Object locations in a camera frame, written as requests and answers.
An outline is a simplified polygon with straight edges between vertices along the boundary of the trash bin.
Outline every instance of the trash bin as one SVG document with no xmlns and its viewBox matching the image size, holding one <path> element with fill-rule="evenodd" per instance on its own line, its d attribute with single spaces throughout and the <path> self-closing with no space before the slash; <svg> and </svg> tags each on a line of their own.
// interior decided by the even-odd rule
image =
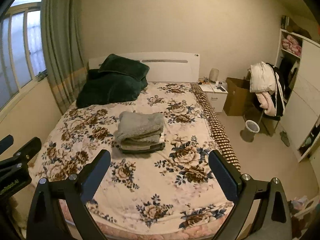
<svg viewBox="0 0 320 240">
<path fill-rule="evenodd" d="M 254 135 L 259 131 L 260 127 L 256 122 L 247 120 L 245 122 L 245 128 L 240 131 L 240 136 L 246 142 L 253 142 Z"/>
</svg>

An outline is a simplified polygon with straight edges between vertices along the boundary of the window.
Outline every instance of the window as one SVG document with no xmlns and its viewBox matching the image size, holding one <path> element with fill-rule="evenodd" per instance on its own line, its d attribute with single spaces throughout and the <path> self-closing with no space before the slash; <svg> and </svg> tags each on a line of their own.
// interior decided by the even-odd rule
<svg viewBox="0 0 320 240">
<path fill-rule="evenodd" d="M 41 0 L 15 0 L 0 22 L 0 110 L 44 71 Z"/>
</svg>

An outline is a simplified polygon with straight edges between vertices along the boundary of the cardboard box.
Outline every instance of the cardboard box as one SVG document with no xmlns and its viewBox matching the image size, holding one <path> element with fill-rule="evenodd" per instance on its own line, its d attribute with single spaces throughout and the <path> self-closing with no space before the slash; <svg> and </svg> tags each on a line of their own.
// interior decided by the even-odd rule
<svg viewBox="0 0 320 240">
<path fill-rule="evenodd" d="M 238 78 L 227 78 L 228 96 L 223 110 L 227 115 L 243 115 L 252 105 L 254 93 L 250 93 L 250 81 Z"/>
</svg>

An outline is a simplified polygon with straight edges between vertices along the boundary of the curtain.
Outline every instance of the curtain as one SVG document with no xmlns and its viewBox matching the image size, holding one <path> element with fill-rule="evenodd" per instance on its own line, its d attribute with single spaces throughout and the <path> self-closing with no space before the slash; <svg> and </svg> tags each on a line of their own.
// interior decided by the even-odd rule
<svg viewBox="0 0 320 240">
<path fill-rule="evenodd" d="M 48 81 L 61 113 L 76 100 L 87 74 L 81 55 L 81 0 L 42 0 L 41 36 Z"/>
</svg>

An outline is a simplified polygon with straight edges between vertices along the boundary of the black mount arm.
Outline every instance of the black mount arm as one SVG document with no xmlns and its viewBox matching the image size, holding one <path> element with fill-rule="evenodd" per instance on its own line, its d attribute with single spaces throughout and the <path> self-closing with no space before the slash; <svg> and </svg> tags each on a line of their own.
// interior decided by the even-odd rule
<svg viewBox="0 0 320 240">
<path fill-rule="evenodd" d="M 209 166 L 226 198 L 235 204 L 213 240 L 236 239 L 256 199 L 260 199 L 260 204 L 246 239 L 292 239 L 289 207 L 278 178 L 267 182 L 241 175 L 217 150 L 210 152 Z"/>
<path fill-rule="evenodd" d="M 13 137 L 6 136 L 0 141 L 0 154 L 13 144 Z M 0 161 L 0 203 L 16 194 L 31 182 L 28 162 L 40 151 L 41 141 L 32 138 L 13 157 Z"/>
<path fill-rule="evenodd" d="M 74 239 L 62 214 L 59 199 L 66 200 L 72 219 L 84 240 L 107 240 L 85 204 L 93 198 L 110 163 L 110 152 L 101 150 L 78 175 L 71 174 L 65 180 L 54 182 L 40 179 L 30 207 L 27 240 Z"/>
</svg>

